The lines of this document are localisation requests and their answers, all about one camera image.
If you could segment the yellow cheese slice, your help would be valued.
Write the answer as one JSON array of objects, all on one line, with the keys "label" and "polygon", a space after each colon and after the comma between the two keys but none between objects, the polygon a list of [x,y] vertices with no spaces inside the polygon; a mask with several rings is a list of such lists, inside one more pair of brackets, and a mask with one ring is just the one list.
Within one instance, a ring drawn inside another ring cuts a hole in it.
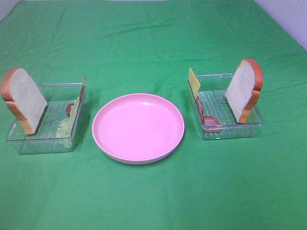
[{"label": "yellow cheese slice", "polygon": [[198,91],[201,87],[201,84],[199,82],[199,80],[197,79],[196,75],[193,72],[192,68],[189,68],[189,77],[188,77],[188,81],[194,96],[194,99],[197,100],[197,96],[198,96]]}]

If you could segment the bacon strip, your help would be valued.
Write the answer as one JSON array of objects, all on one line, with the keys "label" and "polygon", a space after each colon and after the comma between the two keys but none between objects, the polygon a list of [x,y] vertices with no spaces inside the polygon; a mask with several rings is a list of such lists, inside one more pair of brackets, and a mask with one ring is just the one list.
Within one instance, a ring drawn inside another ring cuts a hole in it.
[{"label": "bacon strip", "polygon": [[84,79],[82,81],[82,87],[80,89],[80,93],[79,93],[79,96],[78,98],[73,102],[73,103],[69,103],[68,106],[67,106],[67,109],[66,109],[66,115],[67,116],[70,116],[71,113],[72,113],[72,110],[74,107],[77,107],[77,101],[81,101],[82,99],[82,95],[83,95],[83,92],[84,92],[84,89],[85,89],[85,83],[86,83],[86,76],[84,76]]},{"label": "bacon strip", "polygon": [[202,124],[204,126],[207,126],[207,127],[213,127],[213,126],[220,126],[221,123],[215,119],[214,116],[207,116],[204,114],[204,109],[203,109],[203,106],[201,104],[201,99],[200,99],[200,96],[197,95],[196,97],[196,102],[197,102],[197,106],[198,106],[198,111],[199,111],[199,114],[200,114],[200,117],[201,117],[201,121],[202,121]]}]

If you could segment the bread slice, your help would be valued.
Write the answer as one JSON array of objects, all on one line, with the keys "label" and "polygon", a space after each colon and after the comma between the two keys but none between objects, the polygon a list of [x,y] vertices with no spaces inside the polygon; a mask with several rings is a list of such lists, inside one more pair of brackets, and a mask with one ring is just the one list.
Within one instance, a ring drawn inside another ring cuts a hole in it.
[{"label": "bread slice", "polygon": [[227,87],[225,96],[236,121],[245,124],[257,103],[263,86],[263,74],[259,64],[244,58]]},{"label": "bread slice", "polygon": [[47,101],[32,77],[23,68],[12,68],[3,77],[0,94],[24,132],[34,134]]}]

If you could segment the green lettuce leaf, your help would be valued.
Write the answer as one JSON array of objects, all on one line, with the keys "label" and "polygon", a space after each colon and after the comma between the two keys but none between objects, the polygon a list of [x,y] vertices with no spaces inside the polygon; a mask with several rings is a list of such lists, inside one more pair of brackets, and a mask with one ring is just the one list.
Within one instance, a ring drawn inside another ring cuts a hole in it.
[{"label": "green lettuce leaf", "polygon": [[69,103],[66,111],[67,117],[64,118],[58,125],[56,138],[68,138],[72,132],[72,128],[77,115],[80,98],[77,97],[73,103]]}]

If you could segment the pink round plate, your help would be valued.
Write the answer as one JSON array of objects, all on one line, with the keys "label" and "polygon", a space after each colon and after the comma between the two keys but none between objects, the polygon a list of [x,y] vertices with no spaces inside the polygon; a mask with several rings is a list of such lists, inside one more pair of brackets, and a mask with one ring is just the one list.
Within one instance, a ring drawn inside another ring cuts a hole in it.
[{"label": "pink round plate", "polygon": [[110,158],[133,165],[159,161],[180,144],[185,123],[167,99],[147,93],[118,97],[95,115],[92,135]]}]

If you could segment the right clear plastic container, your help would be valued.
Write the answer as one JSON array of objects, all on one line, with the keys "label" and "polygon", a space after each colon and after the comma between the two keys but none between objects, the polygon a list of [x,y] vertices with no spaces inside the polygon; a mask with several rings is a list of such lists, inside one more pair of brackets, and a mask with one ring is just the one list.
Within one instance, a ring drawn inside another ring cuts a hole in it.
[{"label": "right clear plastic container", "polygon": [[194,117],[199,133],[204,140],[249,138],[261,135],[260,126],[263,124],[263,119],[255,107],[252,108],[245,124],[236,122],[224,95],[232,80],[232,73],[197,75],[196,77],[201,84],[198,95],[201,99],[204,114],[214,116],[221,123],[220,126],[204,126],[202,124],[197,102],[194,99],[190,84],[188,84],[192,106],[194,107]]}]

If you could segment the clear plastic container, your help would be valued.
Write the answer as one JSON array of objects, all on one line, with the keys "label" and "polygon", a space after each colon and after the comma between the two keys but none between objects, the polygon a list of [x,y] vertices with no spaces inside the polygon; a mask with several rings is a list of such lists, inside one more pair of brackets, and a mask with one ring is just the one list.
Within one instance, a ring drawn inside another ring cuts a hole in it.
[{"label": "clear plastic container", "polygon": [[79,103],[77,115],[68,138],[56,138],[59,123],[67,117],[66,109],[69,103],[79,96],[81,83],[54,83],[39,85],[38,88],[47,101],[47,106],[40,119],[36,132],[27,135],[21,124],[15,120],[6,135],[6,142],[14,147],[19,154],[69,152],[74,150],[76,131],[83,110],[85,89]]},{"label": "clear plastic container", "polygon": [[201,84],[198,95],[201,99],[204,114],[214,116],[221,123],[220,126],[204,126],[202,124],[197,102],[194,99],[190,84],[188,84],[192,106],[194,107],[194,117],[199,133],[204,140],[249,138],[261,135],[260,126],[263,124],[263,119],[255,107],[252,108],[245,124],[236,122],[224,95],[232,80],[232,73],[197,75],[196,77]]}]

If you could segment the green tablecloth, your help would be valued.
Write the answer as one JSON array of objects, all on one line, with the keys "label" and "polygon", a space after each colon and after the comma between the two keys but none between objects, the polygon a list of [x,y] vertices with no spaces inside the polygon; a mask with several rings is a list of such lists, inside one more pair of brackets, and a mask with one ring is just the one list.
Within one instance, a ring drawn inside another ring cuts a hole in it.
[{"label": "green tablecloth", "polygon": [[[203,140],[188,91],[196,74],[256,60],[264,84],[252,138]],[[252,0],[23,1],[0,24],[0,72],[80,82],[86,104],[72,152],[20,155],[0,104],[3,230],[304,230],[307,54]],[[108,101],[154,93],[182,112],[179,147],[154,164],[106,156],[92,121]]]}]

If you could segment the left clear plastic container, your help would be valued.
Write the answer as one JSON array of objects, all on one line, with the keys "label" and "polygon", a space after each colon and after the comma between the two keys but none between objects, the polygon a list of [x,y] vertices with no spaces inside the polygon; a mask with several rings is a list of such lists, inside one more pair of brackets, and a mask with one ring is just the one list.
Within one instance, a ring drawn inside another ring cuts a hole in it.
[{"label": "left clear plastic container", "polygon": [[39,85],[38,88],[47,101],[47,106],[40,119],[36,132],[27,135],[21,124],[15,120],[6,135],[6,142],[14,147],[19,154],[69,152],[74,150],[76,131],[83,110],[85,89],[79,103],[77,115],[68,138],[56,138],[59,123],[67,117],[66,109],[69,103],[79,96],[81,83],[54,83]]}]

